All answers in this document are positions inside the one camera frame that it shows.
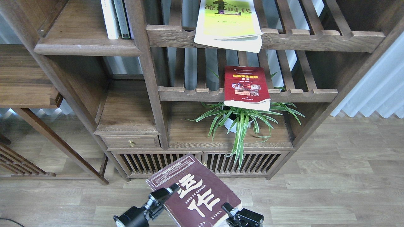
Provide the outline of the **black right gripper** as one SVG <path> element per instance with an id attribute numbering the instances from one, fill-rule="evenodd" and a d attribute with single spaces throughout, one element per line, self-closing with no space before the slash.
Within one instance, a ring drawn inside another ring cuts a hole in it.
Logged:
<path id="1" fill-rule="evenodd" d="M 228 214 L 226 219 L 230 227 L 261 227 L 264 222 L 264 216 L 251 210 L 238 210 L 230 203 L 224 203 L 221 208 Z"/>

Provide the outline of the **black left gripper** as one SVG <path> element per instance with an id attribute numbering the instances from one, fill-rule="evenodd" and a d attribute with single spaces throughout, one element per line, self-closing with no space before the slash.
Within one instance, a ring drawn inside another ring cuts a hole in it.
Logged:
<path id="1" fill-rule="evenodd" d="M 117 227 L 148 227 L 149 220 L 155 219 L 153 214 L 163 208 L 163 204 L 175 193 L 180 187 L 174 183 L 170 187 L 160 188 L 149 195 L 148 204 L 142 207 L 131 207 L 120 216 L 113 216 Z"/>

